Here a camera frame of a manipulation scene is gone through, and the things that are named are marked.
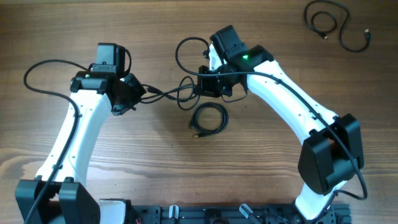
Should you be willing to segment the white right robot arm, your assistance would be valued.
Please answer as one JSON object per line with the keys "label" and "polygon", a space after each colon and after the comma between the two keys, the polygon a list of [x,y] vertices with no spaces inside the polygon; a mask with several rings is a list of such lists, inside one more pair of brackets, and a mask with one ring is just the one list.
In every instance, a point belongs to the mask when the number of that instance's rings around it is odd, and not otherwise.
{"label": "white right robot arm", "polygon": [[209,65],[199,68],[200,95],[225,98],[240,84],[271,106],[296,134],[302,145],[298,171],[304,185],[294,208],[307,222],[323,218],[342,186],[361,175],[364,154],[358,120],[318,104],[264,47],[249,49],[233,26],[215,32],[203,54]]}

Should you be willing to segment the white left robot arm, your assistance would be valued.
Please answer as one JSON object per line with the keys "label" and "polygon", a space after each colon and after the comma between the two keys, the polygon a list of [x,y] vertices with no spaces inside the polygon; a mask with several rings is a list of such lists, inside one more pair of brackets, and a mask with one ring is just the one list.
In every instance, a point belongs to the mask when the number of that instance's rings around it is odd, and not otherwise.
{"label": "white left robot arm", "polygon": [[68,112],[55,144],[31,180],[19,181],[15,198],[25,223],[136,223],[130,200],[96,201],[86,189],[88,165],[108,116],[121,116],[146,92],[130,72],[124,47],[100,43],[96,61],[72,78]]}

